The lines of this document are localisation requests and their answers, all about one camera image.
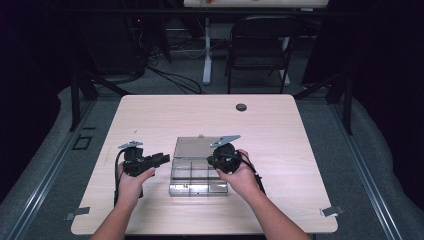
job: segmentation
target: gray carpet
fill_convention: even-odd
[[[295,94],[302,90],[300,80],[313,41],[302,40],[293,54],[289,71],[291,85],[284,93]],[[226,93],[224,72],[224,53],[214,51],[212,83],[202,86],[208,94]],[[182,53],[173,53],[173,62],[168,63],[162,57],[152,59],[155,68],[195,79],[201,83],[203,76],[203,57],[188,58]],[[254,87],[235,89],[234,93],[275,93],[276,88],[258,87],[255,80],[263,76],[240,74],[238,78],[251,78]],[[273,75],[267,82],[273,85],[278,82],[278,75]],[[151,71],[137,81],[119,85],[135,94],[184,94],[175,84],[158,77]],[[7,239],[15,223],[24,212],[30,199],[44,174],[53,165],[62,143],[75,138],[92,137],[87,150],[68,149],[63,156],[63,165],[58,169],[54,183],[47,189],[47,196],[40,199],[42,204],[36,214],[28,220],[28,228],[20,234],[23,239],[88,239],[88,236],[75,236],[70,231],[72,221],[65,221],[67,213],[78,208],[84,189],[88,183],[97,156],[106,137],[108,128],[119,103],[119,97],[98,85],[100,97],[88,114],[80,129],[70,138],[70,94],[66,89],[60,94],[62,111],[56,124],[34,159],[22,174],[8,197],[0,206],[1,232],[0,239]],[[316,236],[317,239],[387,239],[380,220],[363,186],[354,156],[344,139],[343,130],[337,127],[339,119],[334,116],[334,108],[322,99],[324,90],[320,90],[307,100],[297,101],[306,132],[311,142],[324,184],[332,205],[341,205],[346,210],[337,220],[339,229],[333,234]],[[403,239],[419,239],[424,236],[424,214],[417,209],[402,193],[401,187],[391,171],[391,155],[380,132],[367,115],[363,107],[356,101],[353,104],[352,129],[354,139],[361,149],[372,176],[386,200],[388,209],[394,217]]]

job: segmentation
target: table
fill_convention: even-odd
[[[247,106],[244,112],[236,105]],[[122,98],[80,208],[74,234],[92,234],[113,208],[118,146],[142,141],[144,155],[173,156],[178,137],[241,135],[232,142],[249,152],[268,197],[308,233],[336,231],[296,103],[290,95],[128,95]],[[231,187],[227,197],[170,197],[171,163],[144,184],[126,233],[131,235],[261,234],[250,207]]]
[[[206,3],[205,0],[184,0],[184,6],[191,8],[299,8],[310,11],[311,8],[326,8],[327,4],[328,0],[212,0],[211,3]],[[212,71],[210,28],[209,18],[206,18],[205,67],[203,70],[203,84],[205,85],[210,84]],[[280,71],[280,76],[283,75],[284,70]],[[285,85],[290,85],[288,76]]]

